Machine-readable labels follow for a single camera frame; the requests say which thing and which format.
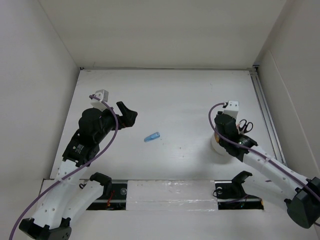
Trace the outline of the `black handled scissors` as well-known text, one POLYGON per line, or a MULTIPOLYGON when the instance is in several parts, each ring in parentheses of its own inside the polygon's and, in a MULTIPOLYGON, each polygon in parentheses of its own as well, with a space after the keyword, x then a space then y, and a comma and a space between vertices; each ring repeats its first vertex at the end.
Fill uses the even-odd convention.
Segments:
POLYGON ((241 134, 249 133, 254 128, 254 124, 246 119, 242 119, 238 123, 238 131, 241 134))

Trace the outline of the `blue correction tape dispenser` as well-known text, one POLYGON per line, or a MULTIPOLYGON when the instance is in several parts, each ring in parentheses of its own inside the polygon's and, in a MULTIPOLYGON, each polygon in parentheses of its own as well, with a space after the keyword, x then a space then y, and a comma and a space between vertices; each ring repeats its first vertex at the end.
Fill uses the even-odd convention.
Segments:
POLYGON ((155 132, 147 137, 144 138, 144 142, 147 143, 147 142, 150 142, 150 141, 153 141, 153 140, 156 140, 160 137, 160 133, 159 132, 155 132))

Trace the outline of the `yellow capped pink highlighter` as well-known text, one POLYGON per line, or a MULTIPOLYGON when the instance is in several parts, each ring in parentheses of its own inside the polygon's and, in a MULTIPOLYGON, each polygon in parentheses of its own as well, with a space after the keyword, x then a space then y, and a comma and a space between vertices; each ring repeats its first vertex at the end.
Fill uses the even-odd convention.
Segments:
POLYGON ((217 143, 219 143, 220 137, 217 134, 214 134, 214 139, 217 143))

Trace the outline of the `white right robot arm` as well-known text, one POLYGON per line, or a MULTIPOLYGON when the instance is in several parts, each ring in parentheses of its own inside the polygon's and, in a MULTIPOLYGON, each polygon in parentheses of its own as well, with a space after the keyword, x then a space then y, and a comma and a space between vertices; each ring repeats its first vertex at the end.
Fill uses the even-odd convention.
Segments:
POLYGON ((210 121, 218 144, 229 155, 252 167, 265 176, 275 189, 260 186, 258 189, 269 201, 283 207, 300 227, 309 229, 320 218, 320 180, 309 179, 280 164, 250 137, 239 132, 234 117, 218 112, 210 121))

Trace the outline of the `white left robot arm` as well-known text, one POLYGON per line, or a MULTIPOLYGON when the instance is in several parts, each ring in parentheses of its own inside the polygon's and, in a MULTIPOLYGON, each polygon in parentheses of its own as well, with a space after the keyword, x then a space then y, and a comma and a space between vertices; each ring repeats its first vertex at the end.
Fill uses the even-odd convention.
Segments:
POLYGON ((78 190, 79 180, 90 164, 104 153, 100 143, 110 131, 115 134, 135 124, 138 113, 117 102, 121 114, 115 114, 104 100, 92 97, 92 108, 86 109, 78 121, 63 155, 55 182, 42 195, 41 206, 30 217, 22 219, 19 229, 34 240, 67 240, 72 227, 98 198, 107 198, 112 179, 94 173, 78 190))

